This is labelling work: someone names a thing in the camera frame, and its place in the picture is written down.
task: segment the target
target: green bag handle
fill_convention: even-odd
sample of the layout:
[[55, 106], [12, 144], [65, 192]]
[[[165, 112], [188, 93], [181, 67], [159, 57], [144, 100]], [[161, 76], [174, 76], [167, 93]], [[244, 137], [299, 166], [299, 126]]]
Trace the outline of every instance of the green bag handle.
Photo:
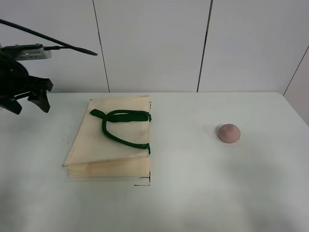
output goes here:
[[148, 149], [148, 152], [150, 155], [149, 143], [147, 144], [131, 143], [131, 142], [125, 141], [123, 139], [120, 139], [112, 135], [106, 129], [107, 121], [109, 122], [145, 122], [149, 120], [151, 122], [152, 119], [151, 119], [151, 115], [149, 112], [140, 111], [140, 110], [114, 110], [114, 111], [109, 112], [108, 114], [105, 114], [100, 110], [94, 109], [90, 111], [90, 114], [102, 119], [102, 131], [106, 137], [116, 142], [119, 142], [121, 144], [130, 146], [130, 147], [139, 148], [139, 149]]

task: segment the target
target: pink ball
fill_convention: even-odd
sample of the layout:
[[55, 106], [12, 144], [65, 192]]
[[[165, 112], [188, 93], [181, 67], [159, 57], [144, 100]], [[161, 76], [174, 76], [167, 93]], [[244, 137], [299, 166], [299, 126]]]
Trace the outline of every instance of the pink ball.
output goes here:
[[232, 144], [240, 138], [240, 130], [233, 124], [225, 124], [220, 127], [218, 138], [227, 144]]

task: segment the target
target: table surface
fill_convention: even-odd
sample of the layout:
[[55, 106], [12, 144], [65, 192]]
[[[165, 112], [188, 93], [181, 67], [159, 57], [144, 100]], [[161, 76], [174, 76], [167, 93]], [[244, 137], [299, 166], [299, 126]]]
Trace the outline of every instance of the table surface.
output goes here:
[[[89, 99], [0, 111], [0, 231], [305, 232], [309, 127], [278, 93], [150, 93], [151, 185], [68, 178], [61, 165]], [[241, 138], [224, 144], [225, 123]]]

